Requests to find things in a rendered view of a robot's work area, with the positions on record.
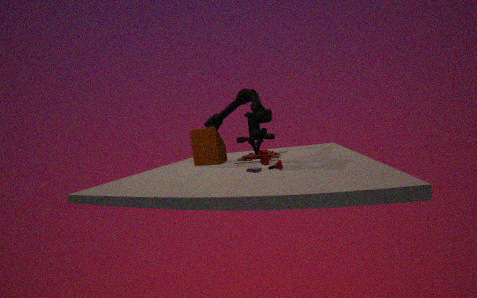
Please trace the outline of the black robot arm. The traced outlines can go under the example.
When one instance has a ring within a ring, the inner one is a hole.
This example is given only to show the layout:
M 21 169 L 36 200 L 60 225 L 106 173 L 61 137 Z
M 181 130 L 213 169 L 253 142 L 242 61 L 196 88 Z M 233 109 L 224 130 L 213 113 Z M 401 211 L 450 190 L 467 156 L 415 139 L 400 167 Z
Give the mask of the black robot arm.
M 259 94 L 256 92 L 256 90 L 245 88 L 240 90 L 236 96 L 236 99 L 231 104 L 226 106 L 220 113 L 210 116 L 204 123 L 205 128 L 215 126 L 218 130 L 226 116 L 228 116 L 239 105 L 250 102 L 252 102 L 251 109 L 254 112 L 246 112 L 244 115 L 248 118 L 248 125 L 272 121 L 272 111 L 263 107 L 259 98 Z M 256 129 L 253 129 L 253 127 L 250 127 L 249 135 L 255 140 L 260 138 L 263 139 L 264 135 L 267 135 L 267 128 L 260 129 L 260 126 L 257 126 Z

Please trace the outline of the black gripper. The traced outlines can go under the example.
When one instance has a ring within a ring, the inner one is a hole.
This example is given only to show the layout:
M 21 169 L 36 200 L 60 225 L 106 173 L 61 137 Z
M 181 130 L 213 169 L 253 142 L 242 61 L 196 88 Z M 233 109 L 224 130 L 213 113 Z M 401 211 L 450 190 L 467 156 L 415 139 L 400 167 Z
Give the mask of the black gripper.
M 252 125 L 248 125 L 249 127 L 249 132 L 250 132 L 250 127 L 253 127 L 253 129 L 256 129 L 257 126 L 260 126 L 260 124 L 252 124 Z M 267 134 L 264 136 L 263 139 L 275 139 L 275 135 L 272 133 L 272 134 Z M 259 149 L 260 149 L 260 146 L 261 146 L 261 143 L 264 142 L 263 139 L 256 139 L 256 145 L 255 145 L 255 142 L 254 142 L 254 138 L 252 137 L 237 137 L 237 143 L 244 143 L 245 141 L 248 141 L 249 144 L 251 144 L 251 146 L 253 147 L 256 155 L 259 154 Z

